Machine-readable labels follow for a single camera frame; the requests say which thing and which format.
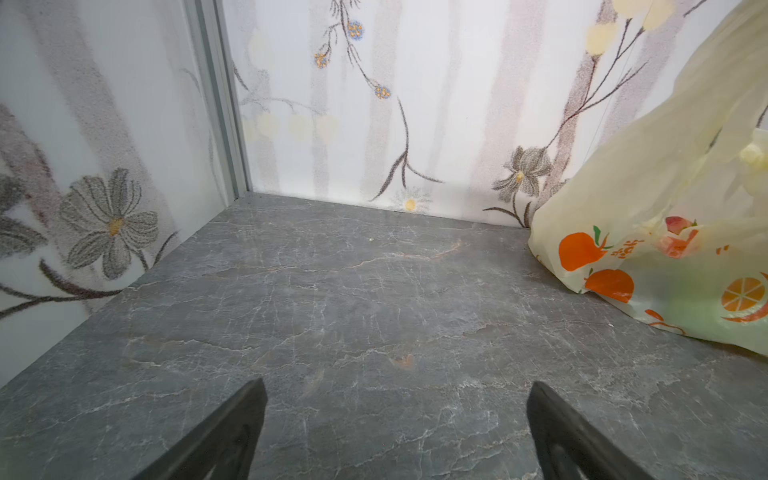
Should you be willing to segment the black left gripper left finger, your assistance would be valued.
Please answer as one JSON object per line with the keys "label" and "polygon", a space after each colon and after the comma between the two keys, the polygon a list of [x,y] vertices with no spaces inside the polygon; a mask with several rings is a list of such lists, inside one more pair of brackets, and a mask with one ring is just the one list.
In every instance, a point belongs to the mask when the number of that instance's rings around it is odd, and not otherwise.
{"label": "black left gripper left finger", "polygon": [[264,425],[261,378],[246,382],[137,479],[246,479]]}

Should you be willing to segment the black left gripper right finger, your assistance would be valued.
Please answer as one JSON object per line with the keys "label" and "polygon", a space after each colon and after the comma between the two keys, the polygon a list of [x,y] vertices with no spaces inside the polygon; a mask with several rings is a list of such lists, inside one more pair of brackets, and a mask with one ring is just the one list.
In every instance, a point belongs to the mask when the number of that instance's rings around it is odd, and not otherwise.
{"label": "black left gripper right finger", "polygon": [[546,383],[532,384],[526,415],[546,480],[652,479]]}

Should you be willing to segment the pale yellow printed plastic bag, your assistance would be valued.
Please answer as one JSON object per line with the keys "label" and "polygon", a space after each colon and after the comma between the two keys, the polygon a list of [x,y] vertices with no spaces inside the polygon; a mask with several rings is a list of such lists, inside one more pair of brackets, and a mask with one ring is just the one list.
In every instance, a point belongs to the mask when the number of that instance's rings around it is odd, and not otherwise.
{"label": "pale yellow printed plastic bag", "polygon": [[536,212],[531,253],[642,323],[765,354],[766,107],[767,5],[743,1]]}

